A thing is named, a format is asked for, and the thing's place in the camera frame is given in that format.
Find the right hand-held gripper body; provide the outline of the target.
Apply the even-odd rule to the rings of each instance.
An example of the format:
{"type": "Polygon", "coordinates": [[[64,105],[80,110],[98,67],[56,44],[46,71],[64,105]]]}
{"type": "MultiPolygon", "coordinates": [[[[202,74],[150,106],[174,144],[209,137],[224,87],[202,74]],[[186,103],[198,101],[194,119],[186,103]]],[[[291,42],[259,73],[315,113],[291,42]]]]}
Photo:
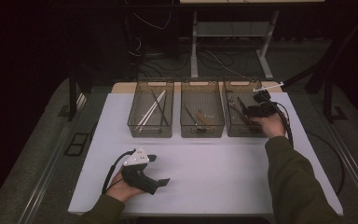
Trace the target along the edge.
{"type": "Polygon", "coordinates": [[[268,89],[261,87],[245,93],[243,102],[252,118],[269,117],[279,112],[278,103],[271,101],[268,89]]]}

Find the long metal spoon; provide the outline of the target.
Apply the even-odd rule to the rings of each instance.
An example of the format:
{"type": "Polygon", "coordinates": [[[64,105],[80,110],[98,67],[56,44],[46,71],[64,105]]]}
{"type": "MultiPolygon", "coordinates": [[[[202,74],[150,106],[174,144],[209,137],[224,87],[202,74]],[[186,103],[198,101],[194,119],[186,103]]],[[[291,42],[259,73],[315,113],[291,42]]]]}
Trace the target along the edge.
{"type": "Polygon", "coordinates": [[[193,116],[192,113],[190,112],[190,110],[189,110],[189,108],[187,107],[187,105],[186,105],[185,103],[182,103],[182,106],[183,106],[184,109],[186,110],[187,114],[190,116],[191,120],[194,122],[194,125],[196,126],[197,132],[200,132],[200,133],[206,132],[206,129],[200,127],[199,124],[196,122],[196,119],[194,118],[194,116],[193,116]]]}

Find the white metal desk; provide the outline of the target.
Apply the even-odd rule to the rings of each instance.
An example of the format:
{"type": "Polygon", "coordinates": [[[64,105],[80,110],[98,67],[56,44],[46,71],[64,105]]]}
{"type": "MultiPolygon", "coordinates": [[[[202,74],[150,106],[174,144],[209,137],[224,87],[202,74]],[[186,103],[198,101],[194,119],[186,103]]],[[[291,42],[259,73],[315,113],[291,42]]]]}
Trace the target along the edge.
{"type": "Polygon", "coordinates": [[[280,13],[285,7],[318,6],[324,0],[179,0],[180,7],[190,7],[192,11],[192,36],[190,68],[191,76],[199,76],[198,41],[200,37],[261,37],[262,45],[255,51],[266,79],[273,79],[266,54],[280,13]],[[202,10],[227,10],[244,15],[266,10],[270,16],[265,20],[247,21],[201,21],[202,10]]]}

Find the wooden-handled metal knife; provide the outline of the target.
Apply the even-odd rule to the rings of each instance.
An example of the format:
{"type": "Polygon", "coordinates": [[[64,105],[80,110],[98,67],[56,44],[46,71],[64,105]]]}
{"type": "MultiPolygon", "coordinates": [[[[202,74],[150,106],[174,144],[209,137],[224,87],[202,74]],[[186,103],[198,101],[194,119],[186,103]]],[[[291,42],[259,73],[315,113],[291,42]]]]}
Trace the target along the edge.
{"type": "Polygon", "coordinates": [[[242,119],[242,121],[247,124],[247,125],[255,125],[255,122],[252,121],[249,116],[247,115],[248,113],[248,108],[246,107],[246,105],[244,105],[243,103],[239,103],[238,105],[234,102],[230,102],[229,106],[234,109],[235,111],[237,111],[240,115],[240,118],[242,119]]]}

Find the black rectangular floor frame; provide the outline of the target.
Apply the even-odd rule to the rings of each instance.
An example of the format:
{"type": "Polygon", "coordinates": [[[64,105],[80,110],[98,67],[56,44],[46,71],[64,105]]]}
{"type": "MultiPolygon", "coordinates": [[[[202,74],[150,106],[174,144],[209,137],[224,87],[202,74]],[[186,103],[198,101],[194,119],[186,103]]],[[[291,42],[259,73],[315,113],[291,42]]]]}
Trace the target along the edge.
{"type": "Polygon", "coordinates": [[[75,133],[72,137],[70,144],[64,151],[64,155],[69,157],[80,156],[88,141],[88,137],[88,133],[75,133]]]}

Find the person's left hand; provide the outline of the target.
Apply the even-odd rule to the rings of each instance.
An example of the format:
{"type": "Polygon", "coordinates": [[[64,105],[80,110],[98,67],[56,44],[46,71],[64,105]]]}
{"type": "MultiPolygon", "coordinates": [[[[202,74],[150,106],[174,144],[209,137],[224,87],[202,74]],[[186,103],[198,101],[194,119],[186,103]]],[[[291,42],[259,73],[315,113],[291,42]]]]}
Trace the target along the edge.
{"type": "Polygon", "coordinates": [[[117,173],[106,191],[106,195],[125,203],[130,198],[142,194],[143,191],[128,185],[122,177],[121,173],[117,173]]]}

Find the transparent brown plastic bin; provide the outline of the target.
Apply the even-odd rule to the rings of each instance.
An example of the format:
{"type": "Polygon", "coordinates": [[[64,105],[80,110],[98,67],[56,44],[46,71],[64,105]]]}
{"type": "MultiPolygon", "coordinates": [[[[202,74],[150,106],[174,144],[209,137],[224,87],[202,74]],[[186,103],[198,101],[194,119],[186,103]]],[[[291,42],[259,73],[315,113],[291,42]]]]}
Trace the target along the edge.
{"type": "Polygon", "coordinates": [[[253,77],[225,77],[223,84],[223,100],[225,105],[225,116],[227,124],[227,135],[229,137],[264,137],[261,126],[246,125],[237,111],[232,109],[228,104],[228,98],[232,96],[234,102],[238,105],[237,97],[244,100],[245,93],[252,89],[262,87],[258,78],[253,77]]]}
{"type": "Polygon", "coordinates": [[[128,126],[133,137],[170,138],[172,136],[172,108],[173,108],[174,80],[172,78],[139,78],[135,88],[128,126]],[[158,109],[155,105],[152,91],[160,95],[165,91],[165,116],[168,126],[159,124],[158,109]]]}
{"type": "Polygon", "coordinates": [[[187,77],[181,81],[180,103],[181,136],[184,138],[220,138],[225,127],[219,83],[216,78],[187,77]],[[197,132],[194,122],[182,106],[185,103],[200,127],[206,132],[197,132]],[[205,125],[196,114],[201,111],[213,125],[205,125]]]}

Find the black metal stand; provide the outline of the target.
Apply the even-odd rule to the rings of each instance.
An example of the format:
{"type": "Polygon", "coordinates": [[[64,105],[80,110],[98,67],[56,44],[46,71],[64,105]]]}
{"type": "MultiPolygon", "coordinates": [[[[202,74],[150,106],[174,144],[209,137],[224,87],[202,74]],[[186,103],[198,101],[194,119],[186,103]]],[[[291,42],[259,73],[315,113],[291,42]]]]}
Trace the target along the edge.
{"type": "Polygon", "coordinates": [[[82,93],[90,92],[92,82],[82,66],[75,66],[69,71],[69,121],[72,121],[77,111],[77,90],[82,93]]]}
{"type": "Polygon", "coordinates": [[[343,119],[341,111],[333,114],[333,86],[338,85],[358,109],[358,17],[332,41],[325,55],[316,64],[284,81],[289,87],[304,77],[310,77],[305,90],[315,94],[324,89],[323,113],[333,122],[343,119]]]}

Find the person's right hand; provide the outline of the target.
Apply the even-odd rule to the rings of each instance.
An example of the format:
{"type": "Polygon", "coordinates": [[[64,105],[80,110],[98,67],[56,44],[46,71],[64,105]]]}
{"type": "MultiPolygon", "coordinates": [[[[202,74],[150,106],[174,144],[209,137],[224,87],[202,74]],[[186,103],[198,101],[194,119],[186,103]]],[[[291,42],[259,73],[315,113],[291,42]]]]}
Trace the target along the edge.
{"type": "Polygon", "coordinates": [[[286,136],[284,124],[278,114],[274,114],[269,117],[252,118],[252,121],[261,125],[263,133],[269,139],[277,136],[286,136]]]}

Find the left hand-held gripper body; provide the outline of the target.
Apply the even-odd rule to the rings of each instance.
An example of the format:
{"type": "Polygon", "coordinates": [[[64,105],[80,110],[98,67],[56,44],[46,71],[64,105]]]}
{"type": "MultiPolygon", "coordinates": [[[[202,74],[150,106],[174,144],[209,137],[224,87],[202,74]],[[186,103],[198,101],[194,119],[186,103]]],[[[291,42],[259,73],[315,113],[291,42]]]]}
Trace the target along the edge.
{"type": "Polygon", "coordinates": [[[147,164],[150,163],[147,155],[143,147],[136,148],[124,161],[121,173],[128,185],[154,195],[158,189],[158,181],[144,173],[147,164]]]}

